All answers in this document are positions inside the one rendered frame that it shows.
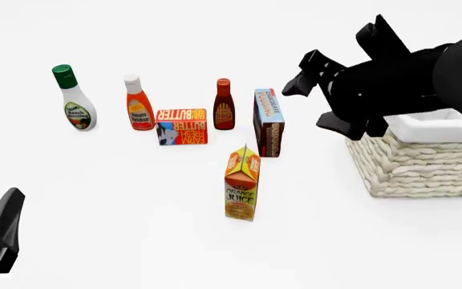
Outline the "dark red BBQ sauce bottle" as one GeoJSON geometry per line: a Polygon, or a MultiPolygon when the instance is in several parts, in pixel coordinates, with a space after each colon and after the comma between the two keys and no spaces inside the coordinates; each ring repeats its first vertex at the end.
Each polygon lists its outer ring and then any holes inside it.
{"type": "Polygon", "coordinates": [[[229,79],[217,81],[217,95],[213,106],[213,124],[215,129],[230,130],[235,126],[235,107],[230,93],[229,79]]]}

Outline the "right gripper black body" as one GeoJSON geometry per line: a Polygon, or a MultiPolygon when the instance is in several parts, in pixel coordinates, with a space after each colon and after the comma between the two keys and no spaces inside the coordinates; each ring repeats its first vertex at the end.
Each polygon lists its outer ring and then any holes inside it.
{"type": "Polygon", "coordinates": [[[320,87],[331,112],[339,119],[347,122],[366,121],[367,130],[364,134],[371,137],[384,136],[387,122],[381,117],[367,115],[368,105],[364,99],[367,94],[359,87],[359,81],[347,78],[346,67],[319,50],[307,52],[299,67],[301,71],[316,74],[316,86],[320,87]]]}

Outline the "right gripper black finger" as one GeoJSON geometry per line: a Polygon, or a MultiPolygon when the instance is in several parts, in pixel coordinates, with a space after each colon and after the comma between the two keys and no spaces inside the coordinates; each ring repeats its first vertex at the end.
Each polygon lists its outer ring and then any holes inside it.
{"type": "Polygon", "coordinates": [[[316,74],[300,71],[282,90],[284,96],[307,97],[316,86],[316,74]]]}
{"type": "Polygon", "coordinates": [[[320,128],[337,132],[350,140],[360,140],[367,130],[367,122],[347,122],[339,119],[333,112],[323,113],[316,125],[320,128]]]}

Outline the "wicker basket with white liner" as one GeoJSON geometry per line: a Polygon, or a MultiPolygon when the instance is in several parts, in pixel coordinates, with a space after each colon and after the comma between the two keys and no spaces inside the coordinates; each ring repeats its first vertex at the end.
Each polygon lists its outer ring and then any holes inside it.
{"type": "Polygon", "coordinates": [[[462,197],[462,115],[444,109],[385,118],[384,136],[346,146],[372,197],[462,197]]]}

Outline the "chocolate pudding box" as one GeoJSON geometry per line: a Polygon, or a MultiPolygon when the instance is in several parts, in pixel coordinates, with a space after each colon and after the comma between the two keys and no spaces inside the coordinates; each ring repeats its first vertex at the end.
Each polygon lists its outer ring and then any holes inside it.
{"type": "Polygon", "coordinates": [[[254,91],[253,126],[259,155],[279,157],[285,121],[272,88],[257,88],[254,91]]]}

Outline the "red butter box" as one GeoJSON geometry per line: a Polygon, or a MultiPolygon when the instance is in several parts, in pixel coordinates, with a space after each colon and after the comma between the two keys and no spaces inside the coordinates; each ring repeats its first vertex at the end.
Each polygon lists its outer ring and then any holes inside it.
{"type": "Polygon", "coordinates": [[[158,110],[156,134],[160,145],[208,144],[204,108],[158,110]]]}

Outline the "orange juice carton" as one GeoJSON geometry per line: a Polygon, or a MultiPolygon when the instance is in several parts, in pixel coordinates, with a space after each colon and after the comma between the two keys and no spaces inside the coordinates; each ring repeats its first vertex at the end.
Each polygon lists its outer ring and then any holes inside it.
{"type": "Polygon", "coordinates": [[[225,216],[252,222],[261,158],[247,145],[231,153],[225,171],[225,216]]]}

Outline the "ranch dressing bottle, green cap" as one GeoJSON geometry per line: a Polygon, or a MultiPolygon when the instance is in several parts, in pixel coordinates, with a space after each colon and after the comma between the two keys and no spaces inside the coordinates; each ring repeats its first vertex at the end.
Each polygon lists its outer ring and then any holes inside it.
{"type": "Polygon", "coordinates": [[[63,94],[63,112],[70,124],[79,131],[95,127],[95,107],[80,88],[71,66],[60,64],[52,68],[52,73],[63,94]]]}

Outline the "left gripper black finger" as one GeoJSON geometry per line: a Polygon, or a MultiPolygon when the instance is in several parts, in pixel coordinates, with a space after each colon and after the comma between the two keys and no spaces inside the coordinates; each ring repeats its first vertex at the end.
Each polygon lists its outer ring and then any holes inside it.
{"type": "Polygon", "coordinates": [[[25,195],[12,187],[0,199],[0,247],[19,250],[18,226],[25,195]]]}

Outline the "ketchup bottle with white cap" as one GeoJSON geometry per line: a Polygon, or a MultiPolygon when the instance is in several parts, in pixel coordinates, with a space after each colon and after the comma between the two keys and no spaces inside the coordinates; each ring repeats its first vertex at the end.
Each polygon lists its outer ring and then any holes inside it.
{"type": "Polygon", "coordinates": [[[143,91],[140,77],[136,74],[126,75],[124,83],[127,89],[128,117],[132,128],[138,131],[154,129],[154,112],[148,97],[143,91]]]}

